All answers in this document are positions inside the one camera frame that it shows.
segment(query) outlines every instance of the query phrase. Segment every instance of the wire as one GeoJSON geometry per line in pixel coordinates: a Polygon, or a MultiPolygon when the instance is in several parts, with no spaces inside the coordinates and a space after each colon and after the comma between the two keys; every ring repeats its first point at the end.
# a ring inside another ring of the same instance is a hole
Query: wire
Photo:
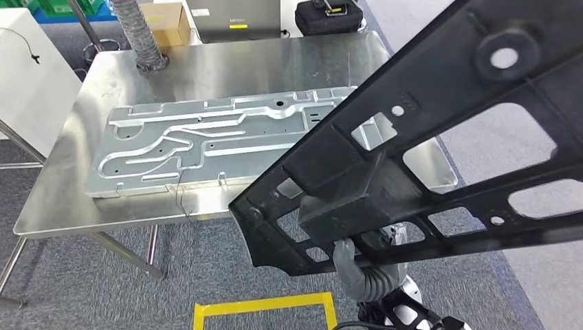
{"type": "Polygon", "coordinates": [[[24,42],[26,43],[26,46],[28,47],[28,52],[30,53],[30,58],[32,58],[34,60],[34,62],[36,62],[36,64],[40,65],[40,63],[39,63],[40,56],[34,55],[32,53],[32,49],[30,48],[30,44],[28,43],[28,40],[26,40],[26,38],[22,34],[19,34],[18,32],[14,31],[13,29],[9,29],[7,27],[0,27],[0,30],[10,31],[10,32],[16,34],[17,36],[21,37],[22,40],[24,40],[24,42]]]}
{"type": "Polygon", "coordinates": [[[197,35],[197,39],[199,39],[199,41],[200,41],[201,43],[203,43],[203,42],[202,42],[202,39],[200,39],[199,29],[195,28],[194,30],[195,30],[195,34],[197,35]]]}
{"type": "Polygon", "coordinates": [[[178,183],[176,184],[176,198],[175,198],[175,203],[176,206],[178,206],[178,208],[182,211],[182,213],[184,213],[184,216],[189,220],[192,221],[192,219],[190,219],[190,214],[192,211],[190,212],[186,212],[186,209],[184,208],[184,206],[182,205],[182,198],[184,197],[184,189],[182,189],[182,194],[180,194],[180,198],[178,197],[178,190],[181,188],[180,184],[182,182],[182,175],[184,174],[184,172],[186,172],[187,169],[183,168],[180,172],[180,176],[178,177],[178,183]]]}
{"type": "Polygon", "coordinates": [[[374,323],[362,322],[362,321],[348,321],[348,322],[338,323],[334,328],[332,328],[332,330],[338,330],[338,329],[342,329],[342,328],[346,328],[346,327],[365,327],[365,328],[369,328],[369,329],[378,329],[378,330],[397,330],[397,328],[392,326],[392,325],[380,325],[380,324],[374,324],[374,323]]]}

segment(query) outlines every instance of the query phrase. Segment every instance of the mounting hole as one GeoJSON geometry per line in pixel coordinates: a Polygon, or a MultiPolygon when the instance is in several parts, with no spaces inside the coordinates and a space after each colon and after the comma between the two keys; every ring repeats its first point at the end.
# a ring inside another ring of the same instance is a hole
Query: mounting hole
{"type": "Polygon", "coordinates": [[[490,219],[490,222],[492,222],[493,225],[501,226],[504,224],[504,219],[502,219],[500,217],[492,217],[490,219]]]}
{"type": "Polygon", "coordinates": [[[490,64],[498,69],[508,69],[518,62],[518,52],[512,48],[500,48],[490,56],[490,64]]]}
{"type": "Polygon", "coordinates": [[[403,107],[401,107],[400,105],[395,105],[390,112],[393,113],[393,115],[400,117],[402,115],[405,114],[405,109],[403,109],[403,107]]]}

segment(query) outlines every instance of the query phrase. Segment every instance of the stainless steel table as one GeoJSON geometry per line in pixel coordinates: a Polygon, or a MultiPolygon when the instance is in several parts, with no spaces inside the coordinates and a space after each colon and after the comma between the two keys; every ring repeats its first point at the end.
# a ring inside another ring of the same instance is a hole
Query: stainless steel table
{"type": "Polygon", "coordinates": [[[246,184],[113,199],[88,197],[87,171],[112,108],[359,85],[388,60],[375,32],[163,51],[170,58],[169,66],[147,74],[136,69],[131,51],[103,52],[96,57],[14,226],[15,234],[30,239],[87,234],[161,278],[164,274],[153,265],[156,226],[229,215],[228,203],[246,184]],[[177,203],[179,198],[190,201],[189,217],[177,203]],[[134,226],[155,226],[147,260],[102,232],[134,226]]]}

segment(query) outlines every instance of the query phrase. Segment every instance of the black cable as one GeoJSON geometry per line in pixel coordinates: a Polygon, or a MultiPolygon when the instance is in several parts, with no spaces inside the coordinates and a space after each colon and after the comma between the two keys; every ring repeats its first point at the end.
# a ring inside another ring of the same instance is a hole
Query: black cable
{"type": "Polygon", "coordinates": [[[19,34],[18,32],[14,31],[13,29],[9,29],[7,27],[0,27],[0,30],[10,31],[10,32],[16,34],[17,36],[21,37],[22,40],[24,40],[24,42],[26,43],[26,46],[28,47],[28,52],[30,53],[30,58],[32,58],[34,60],[34,62],[36,62],[36,64],[40,65],[40,63],[39,63],[40,56],[34,55],[32,53],[32,49],[30,48],[30,44],[28,43],[28,40],[26,40],[26,38],[22,34],[19,34]]]}
{"type": "Polygon", "coordinates": [[[378,330],[398,330],[397,327],[394,327],[392,325],[380,325],[380,324],[374,324],[374,323],[368,323],[368,322],[362,322],[362,321],[348,321],[348,322],[338,323],[338,325],[336,325],[334,328],[332,328],[332,330],[338,330],[338,329],[342,329],[342,328],[346,328],[346,327],[365,327],[365,328],[369,328],[369,329],[378,329],[378,330]]]}

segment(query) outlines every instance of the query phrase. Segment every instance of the yellow floor marking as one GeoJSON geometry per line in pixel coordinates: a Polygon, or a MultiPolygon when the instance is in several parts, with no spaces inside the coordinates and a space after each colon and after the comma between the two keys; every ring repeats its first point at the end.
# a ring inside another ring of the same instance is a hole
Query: yellow floor marking
{"type": "Polygon", "coordinates": [[[194,330],[204,330],[205,316],[250,313],[253,311],[268,311],[270,309],[310,305],[324,305],[324,316],[326,318],[328,330],[331,330],[336,326],[336,311],[334,310],[332,294],[330,292],[322,292],[319,294],[301,294],[298,296],[227,302],[215,305],[195,304],[195,315],[192,328],[194,330]]]}

